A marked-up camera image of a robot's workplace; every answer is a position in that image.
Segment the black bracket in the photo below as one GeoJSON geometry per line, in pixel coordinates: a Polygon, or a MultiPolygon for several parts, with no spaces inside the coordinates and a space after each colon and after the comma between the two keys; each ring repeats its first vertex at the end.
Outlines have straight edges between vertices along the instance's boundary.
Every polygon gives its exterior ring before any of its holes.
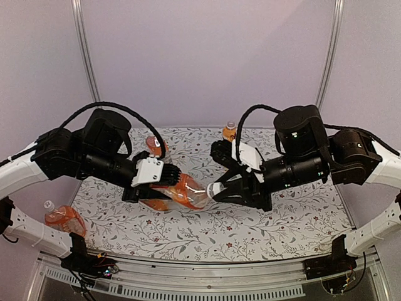
{"type": "Polygon", "coordinates": [[[357,267],[357,259],[346,254],[345,237],[341,235],[333,240],[330,255],[304,261],[306,279],[330,276],[357,267]]]}
{"type": "Polygon", "coordinates": [[[222,183],[225,190],[216,194],[213,199],[216,202],[232,203],[251,208],[270,211],[271,195],[254,174],[244,171],[240,179],[222,183]]]}
{"type": "MultiPolygon", "coordinates": [[[[132,158],[134,165],[149,156],[147,151],[140,152],[132,158]]],[[[159,182],[153,183],[159,186],[174,186],[178,183],[180,169],[173,164],[164,164],[162,177],[159,182]]],[[[150,184],[141,184],[136,187],[126,187],[123,192],[122,201],[137,203],[140,199],[171,199],[160,191],[151,188],[150,184]]]]}
{"type": "Polygon", "coordinates": [[[114,267],[116,261],[88,254],[85,239],[82,236],[70,233],[70,237],[73,244],[71,254],[66,258],[60,258],[61,267],[95,278],[111,278],[107,270],[114,267]]]}

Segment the table surface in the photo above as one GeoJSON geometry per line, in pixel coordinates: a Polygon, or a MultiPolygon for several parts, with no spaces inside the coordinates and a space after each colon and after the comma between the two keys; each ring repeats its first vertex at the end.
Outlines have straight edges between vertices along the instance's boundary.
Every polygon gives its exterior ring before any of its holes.
{"type": "MultiPolygon", "coordinates": [[[[220,129],[159,129],[174,164],[206,185],[224,173],[210,157],[220,129]]],[[[130,133],[133,153],[146,149],[147,129],[130,133]]],[[[265,159],[278,156],[274,130],[246,129],[242,141],[265,159]]],[[[329,179],[272,195],[273,210],[211,202],[200,211],[157,212],[121,201],[123,189],[93,177],[83,181],[73,207],[86,223],[89,248],[122,255],[189,261],[260,261],[330,251],[330,241],[351,228],[329,179]]]]}

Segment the clear plastic bottle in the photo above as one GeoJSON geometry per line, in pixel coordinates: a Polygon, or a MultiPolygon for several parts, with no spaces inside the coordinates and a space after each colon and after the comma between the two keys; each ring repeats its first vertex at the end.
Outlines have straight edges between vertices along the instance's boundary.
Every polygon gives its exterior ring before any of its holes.
{"type": "Polygon", "coordinates": [[[55,209],[55,204],[52,201],[44,202],[44,208],[48,211],[44,216],[47,226],[68,233],[74,232],[85,237],[85,222],[74,208],[64,205],[55,209]]]}
{"type": "MultiPolygon", "coordinates": [[[[162,155],[162,148],[155,136],[148,136],[146,138],[146,145],[149,148],[149,151],[152,155],[156,157],[160,157],[162,155]]],[[[165,157],[163,158],[163,162],[172,163],[170,149],[167,143],[164,142],[164,145],[165,145],[165,157]]]]}
{"type": "Polygon", "coordinates": [[[152,189],[160,191],[172,199],[172,201],[159,199],[142,201],[147,206],[159,211],[182,209],[182,207],[200,210],[211,200],[206,189],[187,174],[181,174],[181,179],[175,186],[153,185],[152,189]]]}
{"type": "Polygon", "coordinates": [[[225,190],[225,187],[221,182],[210,183],[206,187],[206,193],[211,199],[214,198],[216,194],[221,193],[223,190],[225,190]]]}
{"type": "Polygon", "coordinates": [[[233,121],[228,121],[226,127],[223,129],[222,136],[223,139],[232,142],[236,138],[236,123],[233,121]]]}

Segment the metal frame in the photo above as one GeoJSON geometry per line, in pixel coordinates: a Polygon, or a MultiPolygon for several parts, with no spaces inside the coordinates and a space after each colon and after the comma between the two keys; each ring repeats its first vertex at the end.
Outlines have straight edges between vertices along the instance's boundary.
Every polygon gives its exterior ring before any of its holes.
{"type": "Polygon", "coordinates": [[[89,54],[88,40],[86,39],[85,25],[83,23],[83,14],[81,0],[71,0],[75,20],[76,33],[81,48],[83,66],[88,79],[90,93],[94,102],[100,101],[100,94],[96,84],[95,72],[89,54]]]}
{"type": "MultiPolygon", "coordinates": [[[[99,279],[93,289],[135,300],[231,301],[243,297],[249,301],[286,300],[304,296],[302,285],[321,281],[320,278],[306,279],[304,258],[254,263],[197,263],[112,257],[117,260],[121,272],[111,280],[99,279]]],[[[357,270],[361,270],[363,258],[357,263],[357,270]]],[[[29,301],[38,300],[45,277],[78,285],[53,256],[40,254],[37,265],[29,301]]],[[[367,269],[373,276],[379,301],[390,300],[383,268],[374,248],[367,251],[367,269]]]]}
{"type": "Polygon", "coordinates": [[[321,109],[325,99],[328,82],[330,79],[331,69],[333,67],[334,57],[336,53],[337,41],[340,35],[341,20],[343,17],[344,0],[336,0],[334,8],[333,26],[331,28],[330,44],[326,57],[325,69],[320,81],[318,96],[316,98],[316,106],[321,109]]]}

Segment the white wall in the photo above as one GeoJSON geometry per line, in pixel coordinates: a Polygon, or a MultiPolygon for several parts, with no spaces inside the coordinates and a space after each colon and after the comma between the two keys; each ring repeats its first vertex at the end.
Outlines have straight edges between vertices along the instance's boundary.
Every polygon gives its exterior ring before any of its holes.
{"type": "MultiPolygon", "coordinates": [[[[401,2],[345,1],[343,25],[323,104],[326,123],[371,130],[401,149],[401,2]]],[[[379,185],[343,186],[358,226],[398,194],[379,185]]],[[[401,300],[401,234],[377,245],[394,300],[401,300]]]]}
{"type": "MultiPolygon", "coordinates": [[[[0,1],[0,158],[15,154],[91,102],[71,1],[0,1]]],[[[12,199],[43,220],[43,202],[70,201],[76,180],[59,179],[12,199]]],[[[38,252],[0,237],[0,299],[21,301],[38,252]]]]}
{"type": "MultiPolygon", "coordinates": [[[[158,126],[239,120],[255,103],[314,103],[332,0],[83,1],[102,100],[158,126]]],[[[247,125],[269,127],[255,112],[247,125]]]]}

